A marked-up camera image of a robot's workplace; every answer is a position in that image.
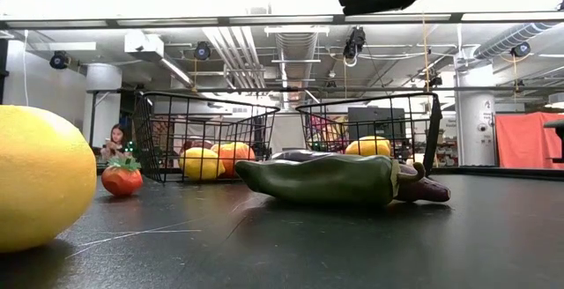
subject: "red backdrop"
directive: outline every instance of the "red backdrop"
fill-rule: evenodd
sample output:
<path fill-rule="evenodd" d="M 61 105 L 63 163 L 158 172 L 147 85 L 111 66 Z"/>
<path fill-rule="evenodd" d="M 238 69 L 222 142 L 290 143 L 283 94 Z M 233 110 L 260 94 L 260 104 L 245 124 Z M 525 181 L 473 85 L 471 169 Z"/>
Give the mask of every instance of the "red backdrop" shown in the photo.
<path fill-rule="evenodd" d="M 552 158 L 560 158 L 561 141 L 545 122 L 564 119 L 564 115 L 533 113 L 495 116 L 495 131 L 500 152 L 500 167 L 564 169 Z"/>

